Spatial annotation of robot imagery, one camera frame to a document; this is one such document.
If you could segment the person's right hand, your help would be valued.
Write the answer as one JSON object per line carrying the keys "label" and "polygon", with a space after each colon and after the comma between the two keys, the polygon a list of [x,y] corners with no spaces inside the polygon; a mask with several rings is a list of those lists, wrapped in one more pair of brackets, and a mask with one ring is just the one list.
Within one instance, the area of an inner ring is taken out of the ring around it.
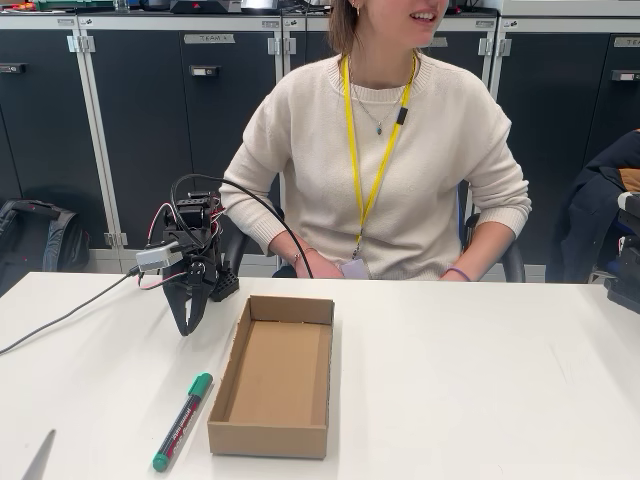
{"label": "person's right hand", "polygon": [[300,253],[295,255],[293,267],[298,278],[314,278],[314,279],[330,279],[343,278],[344,275],[340,269],[319,254],[313,248],[307,248],[304,251],[305,257]]}

